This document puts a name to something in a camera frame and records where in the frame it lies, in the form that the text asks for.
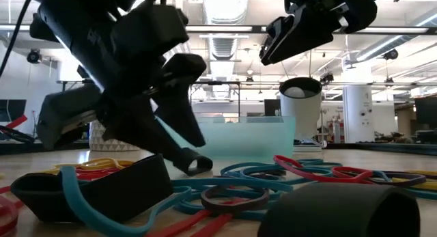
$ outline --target black rubber cylinder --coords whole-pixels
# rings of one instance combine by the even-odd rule
[[[283,196],[258,237],[420,236],[416,199],[395,186],[317,183]]]

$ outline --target white cylindrical cup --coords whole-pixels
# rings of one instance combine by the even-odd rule
[[[322,84],[309,77],[285,81],[281,92],[281,115],[296,118],[297,140],[310,140],[316,135],[322,104]]]
[[[138,151],[139,148],[116,139],[104,141],[102,136],[105,127],[99,121],[93,121],[89,125],[89,148],[91,151],[101,152],[129,152]]]

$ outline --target yellow rubber band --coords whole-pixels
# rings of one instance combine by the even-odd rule
[[[405,182],[407,179],[401,178],[392,178],[394,182]],[[425,182],[416,186],[413,186],[415,189],[426,189],[426,190],[437,190],[437,182],[433,180],[433,182]]]
[[[73,166],[77,169],[87,169],[87,170],[96,170],[96,169],[124,169],[126,166],[130,166],[134,163],[134,161],[123,161],[116,160],[114,158],[97,158],[91,161],[87,161],[81,164],[60,164],[55,165],[52,169],[47,169],[44,171],[38,171],[38,173],[49,173],[49,174],[58,174],[62,167],[64,166]]]
[[[437,171],[410,170],[410,171],[405,171],[405,172],[416,173],[416,174],[419,174],[419,175],[437,176]]]

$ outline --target desk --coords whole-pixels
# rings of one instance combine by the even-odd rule
[[[83,163],[90,159],[113,157],[128,160],[139,160],[149,156],[147,152],[88,152],[85,150],[45,152],[39,154],[22,154],[22,155],[5,155],[0,156],[0,173],[5,174],[5,178],[0,180],[0,186],[11,184],[17,177],[31,172],[43,169],[48,169],[52,165],[61,163]],[[324,150],[319,153],[304,153],[295,154],[294,158],[323,158],[325,161],[343,163],[346,166],[361,167],[366,169],[377,170],[406,170],[406,169],[422,169],[436,170],[437,158],[435,156],[423,156],[417,154],[396,154],[390,152],[372,152],[364,150]],[[220,159],[214,158],[214,174],[219,174],[219,171],[224,166],[247,162],[249,159],[233,158]],[[184,178],[182,172],[173,168],[171,163],[167,163],[169,174],[172,178]],[[212,173],[205,173],[199,177],[210,177]],[[419,199],[421,209],[421,236],[432,237],[437,232],[437,201]],[[185,214],[176,212],[172,209],[160,214],[157,218],[155,229],[160,229],[171,225],[186,217]],[[138,216],[131,221],[129,225],[143,225],[147,220],[147,213]],[[190,236],[196,232],[202,224],[194,227],[192,231],[186,232],[181,237]],[[216,237],[242,237],[256,236],[259,223],[251,221],[235,220],[228,223]],[[87,229],[82,225],[51,225],[40,223],[26,208],[20,211],[18,222],[18,230],[8,237],[94,237],[101,236],[100,234]]]

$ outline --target translucent teal container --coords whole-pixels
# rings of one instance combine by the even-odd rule
[[[274,155],[291,157],[295,131],[294,117],[239,117],[239,122],[225,122],[224,117],[198,117],[206,145],[195,148],[161,122],[183,148],[196,150],[213,160],[271,163]]]

